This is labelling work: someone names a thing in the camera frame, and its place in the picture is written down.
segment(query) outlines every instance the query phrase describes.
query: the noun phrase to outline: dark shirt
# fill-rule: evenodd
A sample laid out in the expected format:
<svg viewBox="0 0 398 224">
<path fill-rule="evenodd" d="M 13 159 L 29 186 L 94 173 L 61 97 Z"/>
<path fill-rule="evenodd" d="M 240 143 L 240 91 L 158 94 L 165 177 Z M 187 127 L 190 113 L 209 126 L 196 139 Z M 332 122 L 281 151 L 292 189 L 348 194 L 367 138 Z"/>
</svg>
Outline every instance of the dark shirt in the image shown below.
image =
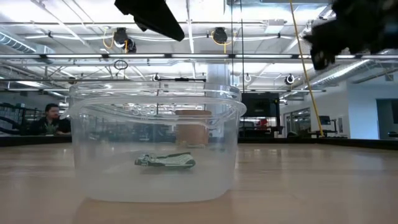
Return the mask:
<svg viewBox="0 0 398 224">
<path fill-rule="evenodd" d="M 69 133 L 70 121 L 68 119 L 53 119 L 51 124 L 48 124 L 47 118 L 44 117 L 34 121 L 29 129 L 29 133 L 32 135 L 56 134 L 57 131 Z"/>
</svg>

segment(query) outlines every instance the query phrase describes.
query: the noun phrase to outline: submerged toy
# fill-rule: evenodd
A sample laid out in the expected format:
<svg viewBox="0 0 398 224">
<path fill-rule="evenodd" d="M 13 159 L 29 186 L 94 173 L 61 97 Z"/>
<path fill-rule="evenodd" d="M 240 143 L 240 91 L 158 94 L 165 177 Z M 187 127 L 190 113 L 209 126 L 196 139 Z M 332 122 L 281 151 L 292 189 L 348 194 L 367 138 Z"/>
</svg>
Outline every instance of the submerged toy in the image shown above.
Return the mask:
<svg viewBox="0 0 398 224">
<path fill-rule="evenodd" d="M 143 154 L 134 161 L 135 165 L 143 167 L 185 167 L 191 168 L 196 162 L 190 152 L 171 154 L 168 156 L 155 156 L 153 154 Z"/>
</svg>

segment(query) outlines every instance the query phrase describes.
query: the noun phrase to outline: wooden table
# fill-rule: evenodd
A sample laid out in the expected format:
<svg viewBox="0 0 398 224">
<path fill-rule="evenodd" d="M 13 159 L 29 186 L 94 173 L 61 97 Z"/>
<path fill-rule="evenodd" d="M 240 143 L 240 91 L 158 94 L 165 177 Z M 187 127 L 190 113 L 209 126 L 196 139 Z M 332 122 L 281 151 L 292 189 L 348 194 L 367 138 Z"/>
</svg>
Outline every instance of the wooden table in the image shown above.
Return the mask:
<svg viewBox="0 0 398 224">
<path fill-rule="evenodd" d="M 244 144 L 234 187 L 216 200 L 111 203 L 79 191 L 70 144 L 0 148 L 1 224 L 386 224 L 397 210 L 395 151 Z"/>
</svg>

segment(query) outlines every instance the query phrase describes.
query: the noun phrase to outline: clear plastic container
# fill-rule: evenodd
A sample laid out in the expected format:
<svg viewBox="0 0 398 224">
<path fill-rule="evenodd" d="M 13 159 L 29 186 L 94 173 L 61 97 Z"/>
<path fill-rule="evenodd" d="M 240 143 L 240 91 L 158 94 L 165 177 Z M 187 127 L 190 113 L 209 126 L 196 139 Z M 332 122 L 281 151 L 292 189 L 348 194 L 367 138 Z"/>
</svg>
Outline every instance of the clear plastic container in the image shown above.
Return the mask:
<svg viewBox="0 0 398 224">
<path fill-rule="evenodd" d="M 239 90 L 189 82 L 74 85 L 76 176 L 88 197 L 117 202 L 191 202 L 232 184 Z"/>
</svg>

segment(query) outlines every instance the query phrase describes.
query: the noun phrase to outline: plastic tub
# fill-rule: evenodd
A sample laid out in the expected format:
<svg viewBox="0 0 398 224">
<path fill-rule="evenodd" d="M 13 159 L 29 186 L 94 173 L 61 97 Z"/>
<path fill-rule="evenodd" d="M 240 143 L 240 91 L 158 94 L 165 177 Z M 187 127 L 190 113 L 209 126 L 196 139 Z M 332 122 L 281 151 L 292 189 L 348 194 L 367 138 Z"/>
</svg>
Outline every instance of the plastic tub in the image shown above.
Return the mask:
<svg viewBox="0 0 398 224">
<path fill-rule="evenodd" d="M 74 85 L 76 176 L 88 197 L 117 202 L 191 202 L 232 184 L 239 117 L 231 86 L 188 82 Z"/>
</svg>

